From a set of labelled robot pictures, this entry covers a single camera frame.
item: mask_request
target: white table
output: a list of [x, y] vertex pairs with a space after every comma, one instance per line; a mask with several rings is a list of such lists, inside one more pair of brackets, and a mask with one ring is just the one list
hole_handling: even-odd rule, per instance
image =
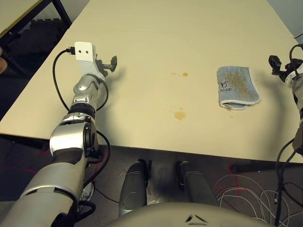
[[[76, 41], [93, 43], [104, 63], [118, 57], [106, 79], [109, 101], [96, 116], [112, 145], [273, 161], [297, 130], [292, 92], [268, 64], [271, 54], [288, 63], [296, 41], [265, 0], [91, 0], [2, 119], [0, 133], [50, 138], [66, 114], [53, 60]], [[244, 111], [219, 106], [216, 72], [227, 65], [251, 68], [259, 104]], [[81, 76], [75, 57], [63, 55], [56, 75], [69, 105]]]

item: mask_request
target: tangled white wires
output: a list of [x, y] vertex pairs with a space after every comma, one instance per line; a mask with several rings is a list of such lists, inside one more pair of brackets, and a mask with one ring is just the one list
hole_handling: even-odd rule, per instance
[[[274, 214], [272, 213], [272, 211], [271, 211], [270, 201], [269, 201], [269, 198], [268, 198], [267, 193], [275, 193], [275, 194], [277, 194], [277, 192], [275, 192], [275, 191], [273, 191], [273, 190], [264, 190], [264, 189], [263, 189], [256, 181], [254, 181], [253, 179], [251, 179], [251, 178], [249, 178], [249, 177], [247, 177], [247, 176], [234, 175], [234, 174], [225, 175], [225, 176], [221, 177], [221, 178], [216, 182], [216, 184], [214, 185], [213, 191], [215, 191], [217, 184], [218, 184], [222, 179], [224, 179], [224, 178], [226, 178], [226, 177], [229, 177], [229, 176], [241, 177], [241, 178], [248, 179], [248, 180], [252, 181], [254, 184], [256, 184], [256, 185], [260, 188], [261, 193], [260, 193], [260, 195], [258, 196], [258, 195], [255, 194], [251, 189], [245, 188], [245, 187], [239, 187], [239, 186], [224, 188], [224, 189], [222, 189], [221, 191], [219, 191], [219, 192], [217, 193], [217, 195], [216, 195], [218, 201], [220, 202], [220, 207], [222, 207], [222, 204], [223, 204], [222, 201], [223, 201], [223, 199], [224, 199], [225, 197], [234, 197], [234, 198], [243, 199], [243, 200], [245, 200], [245, 201], [250, 205], [250, 207], [252, 208], [252, 210], [253, 210], [253, 212], [254, 212], [254, 215], [255, 215], [253, 218], [258, 219], [258, 220], [261, 220], [261, 221], [266, 222], [266, 223], [268, 223], [268, 224], [271, 225], [271, 224], [272, 224], [272, 216], [273, 216], [274, 218], [276, 218], [276, 217], [275, 217], [275, 215], [274, 215]], [[246, 192], [249, 192], [249, 193], [255, 198], [255, 200], [257, 201], [258, 206], [259, 206], [258, 209], [260, 210], [261, 217], [258, 217], [258, 216], [257, 216], [257, 212], [256, 212], [255, 207], [252, 205], [252, 203], [251, 203], [247, 198], [244, 198], [243, 196], [239, 196], [239, 195], [230, 195], [230, 194], [227, 194], [228, 192], [235, 191], [235, 190], [245, 190]], [[265, 196], [265, 197], [266, 197], [266, 202], [265, 202], [265, 203], [264, 203], [263, 200], [262, 200], [262, 196]], [[303, 214], [303, 212], [298, 212], [298, 213], [295, 213], [295, 214], [293, 214], [293, 215], [290, 215], [289, 206], [288, 206], [288, 204], [287, 204], [287, 201], [285, 200], [284, 197], [282, 197], [282, 200], [284, 201], [285, 206], [286, 206], [286, 209], [287, 209], [287, 218], [285, 218], [285, 220], [279, 222], [279, 227], [282, 227], [282, 226], [288, 227], [289, 219], [290, 219], [291, 217], [296, 216], [296, 215]], [[269, 220], [266, 220], [266, 216], [265, 216], [265, 212], [266, 212], [266, 211], [264, 210], [264, 208], [268, 211]]]

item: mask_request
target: gray towel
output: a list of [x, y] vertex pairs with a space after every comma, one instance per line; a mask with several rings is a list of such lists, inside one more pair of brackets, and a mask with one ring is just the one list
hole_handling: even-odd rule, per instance
[[259, 93], [248, 67], [220, 67], [217, 76], [220, 106], [232, 110], [244, 110], [248, 105], [260, 102]]

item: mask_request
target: white cable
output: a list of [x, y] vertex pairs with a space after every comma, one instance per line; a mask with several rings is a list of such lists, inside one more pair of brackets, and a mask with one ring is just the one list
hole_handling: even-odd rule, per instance
[[263, 219], [261, 219], [261, 218], [258, 218], [258, 217], [252, 217], [252, 218], [254, 218], [254, 219], [257, 219], [257, 220], [260, 220], [260, 221], [263, 221], [263, 222], [267, 223], [265, 220], [263, 220]]
[[250, 193], [255, 197], [255, 199], [257, 200], [257, 203], [259, 204], [259, 207], [260, 207], [261, 218], [262, 218], [262, 219], [265, 219], [265, 215], [264, 215], [263, 208], [262, 208], [262, 206], [261, 206], [261, 203], [259, 202], [259, 197], [258, 197], [252, 190], [250, 190], [250, 189], [248, 189], [248, 188], [243, 188], [243, 187], [231, 187], [231, 188], [226, 188], [226, 189], [221, 190], [221, 191], [217, 194], [217, 196], [218, 196], [220, 193], [222, 193], [222, 196], [224, 196], [225, 193], [230, 192], [230, 191], [233, 191], [233, 190], [237, 190], [237, 189], [245, 189], [245, 190], [247, 190], [248, 192], [250, 192]]
[[[226, 189], [223, 189], [223, 190], [221, 190], [219, 193], [218, 193], [218, 195], [220, 194], [220, 193], [225, 193], [225, 192], [229, 192], [229, 191], [233, 191], [233, 190], [237, 190], [237, 189], [245, 189], [245, 190], [247, 190], [248, 192], [250, 192], [256, 199], [258, 199], [259, 201], [260, 201], [260, 203], [269, 211], [269, 213], [274, 217], [274, 218], [276, 218], [275, 217], [275, 215], [271, 212], [271, 210], [265, 205], [265, 203], [252, 191], [252, 190], [250, 190], [250, 189], [248, 189], [248, 188], [243, 188], [243, 187], [231, 187], [231, 188], [226, 188]], [[288, 207], [288, 204], [287, 204], [287, 202], [286, 202], [286, 200], [284, 199], [284, 197], [282, 197], [282, 199], [283, 199], [283, 201], [284, 201], [284, 203], [286, 204], [286, 207], [287, 207], [287, 211], [288, 211], [288, 215], [289, 215], [289, 207]]]
[[298, 213], [295, 213], [295, 214], [293, 214], [293, 215], [291, 215], [291, 216], [288, 216], [287, 218], [284, 219], [284, 221], [282, 221], [282, 224], [284, 224], [284, 222], [285, 222], [286, 220], [289, 221], [289, 218], [294, 217], [294, 216], [297, 216], [298, 214], [303, 214], [303, 212], [298, 212]]
[[242, 197], [242, 196], [239, 196], [239, 195], [222, 195], [221, 198], [219, 198], [219, 199], [221, 199], [221, 201], [220, 201], [220, 207], [222, 207], [222, 200], [223, 200], [223, 197], [236, 197], [236, 198], [244, 199], [244, 200], [251, 206], [252, 210], [254, 211], [254, 213], [255, 213], [255, 218], [258, 218], [254, 206], [251, 204], [251, 202], [250, 202], [248, 199], [246, 199], [246, 198], [244, 198], [244, 197]]
[[[246, 178], [246, 179], [248, 179], [248, 180], [254, 182], [262, 191], [264, 191], [264, 189], [260, 186], [260, 184], [258, 184], [258, 183], [257, 183], [256, 181], [254, 181], [253, 179], [251, 179], [251, 178], [249, 178], [249, 177], [247, 177], [247, 176], [242, 176], [242, 175], [238, 175], [238, 174], [229, 174], [229, 175], [225, 175], [225, 176], [221, 177], [221, 178], [214, 184], [213, 191], [215, 190], [215, 187], [217, 186], [217, 184], [218, 184], [222, 179], [224, 179], [224, 178], [226, 178], [226, 177], [228, 177], [228, 176], [238, 176], [238, 177]], [[268, 198], [268, 196], [266, 195], [266, 193], [265, 193], [265, 196], [266, 196], [266, 199], [267, 199], [267, 202], [268, 202], [269, 212], [271, 213], [270, 202], [269, 202], [269, 198]], [[264, 215], [264, 211], [263, 211], [262, 206], [261, 206], [261, 210], [262, 210], [262, 211], [261, 211], [261, 214]]]
[[[262, 201], [262, 195], [263, 195], [263, 193], [264, 194], [266, 194], [266, 192], [272, 192], [272, 193], [274, 193], [274, 194], [279, 194], [279, 193], [277, 193], [277, 192], [275, 192], [275, 191], [273, 191], [273, 190], [264, 190], [262, 193], [261, 193], [261, 195], [260, 195], [260, 200]], [[290, 211], [289, 211], [289, 206], [288, 206], [288, 203], [286, 202], [286, 200], [282, 197], [282, 199], [283, 199], [283, 201], [284, 201], [284, 203], [285, 203], [285, 205], [286, 205], [286, 207], [287, 207], [287, 213], [288, 213], [288, 216], [287, 216], [287, 218], [285, 219], [285, 220], [287, 220], [287, 224], [286, 224], [286, 226], [288, 226], [288, 223], [289, 223], [289, 217], [290, 217]]]

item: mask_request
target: stain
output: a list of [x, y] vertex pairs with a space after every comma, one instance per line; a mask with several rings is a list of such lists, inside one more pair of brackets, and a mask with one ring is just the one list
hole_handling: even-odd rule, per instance
[[183, 120], [186, 117], [186, 113], [183, 111], [175, 112], [175, 118], [179, 121]]
[[230, 84], [238, 90], [238, 94], [241, 98], [251, 99], [254, 96], [254, 93], [247, 89], [247, 78], [242, 75], [247, 74], [243, 68], [240, 68], [241, 75], [239, 72], [227, 72], [226, 79]]

